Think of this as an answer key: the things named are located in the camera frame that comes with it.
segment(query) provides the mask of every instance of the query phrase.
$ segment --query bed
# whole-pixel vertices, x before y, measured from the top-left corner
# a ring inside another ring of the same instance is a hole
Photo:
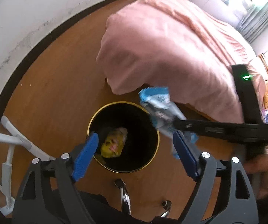
[[[144,84],[220,122],[242,123],[231,65],[247,64],[263,104],[266,84],[251,46],[188,0],[138,0],[112,14],[96,62],[115,94]]]

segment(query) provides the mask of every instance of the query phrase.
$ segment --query white chair leg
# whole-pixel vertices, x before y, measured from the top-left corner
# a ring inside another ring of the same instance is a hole
[[[11,135],[21,139],[21,141],[24,143],[24,145],[30,145],[31,147],[28,149],[26,148],[32,155],[38,157],[41,159],[41,161],[49,161],[54,160],[55,158],[48,155],[44,151],[42,151],[40,148],[38,148],[36,145],[34,145],[31,141],[29,141],[18,129],[9,121],[9,119],[6,116],[2,116],[1,118],[1,124],[3,127],[5,127],[8,132],[11,133]]]
[[[1,169],[1,184],[0,191],[6,197],[6,205],[0,208],[3,215],[7,216],[12,213],[15,199],[11,196],[11,178],[12,178],[12,159],[15,145],[21,145],[26,148],[31,154],[41,159],[41,161],[49,161],[55,159],[48,155],[31,141],[29,141],[17,128],[9,121],[6,116],[2,116],[1,124],[12,135],[5,135],[0,133],[0,142],[8,143],[9,150],[7,154],[7,161],[2,164]]]

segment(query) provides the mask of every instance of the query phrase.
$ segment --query wooden floor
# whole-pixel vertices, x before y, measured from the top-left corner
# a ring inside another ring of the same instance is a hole
[[[15,89],[4,114],[48,154],[59,157],[82,143],[91,117],[103,105],[115,101],[139,103],[140,89],[114,95],[95,62],[108,16],[133,1],[112,2],[68,29],[37,58]],[[200,118],[184,105],[180,108],[188,118]],[[170,154],[169,142],[161,136],[156,157],[146,168],[135,173],[112,173],[93,160],[85,177],[77,183],[78,189],[102,194],[111,206],[120,210],[119,191],[113,181],[122,178],[130,193],[134,217],[150,221],[163,211],[161,201],[171,200],[169,217],[178,218],[192,193],[194,182],[186,175],[180,161]],[[205,137],[201,137],[197,145],[219,159],[229,159],[232,151],[229,143]],[[0,144],[0,178],[6,153],[7,146]],[[15,148],[14,197],[33,158],[24,148]],[[206,217],[212,213],[217,190],[218,182]]]

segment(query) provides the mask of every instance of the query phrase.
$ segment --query curtain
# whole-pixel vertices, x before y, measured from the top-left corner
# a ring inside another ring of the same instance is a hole
[[[264,6],[253,4],[246,16],[239,22],[236,30],[252,43],[268,27],[268,2]]]

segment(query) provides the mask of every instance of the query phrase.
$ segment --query black baseboard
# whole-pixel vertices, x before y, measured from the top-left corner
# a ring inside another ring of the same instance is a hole
[[[77,23],[82,18],[91,14],[92,12],[98,10],[99,8],[108,5],[111,2],[116,0],[105,0],[98,4],[95,4],[68,19],[53,31],[51,31],[45,38],[43,38],[21,61],[18,67],[15,69],[9,80],[7,81],[5,87],[3,88],[0,94],[0,120],[5,111],[8,101],[10,100],[11,95],[13,94],[15,88],[17,87],[19,81],[29,69],[31,64],[38,58],[38,56],[53,42],[55,41],[61,34],[63,34],[68,28],[72,27],[75,23]]]

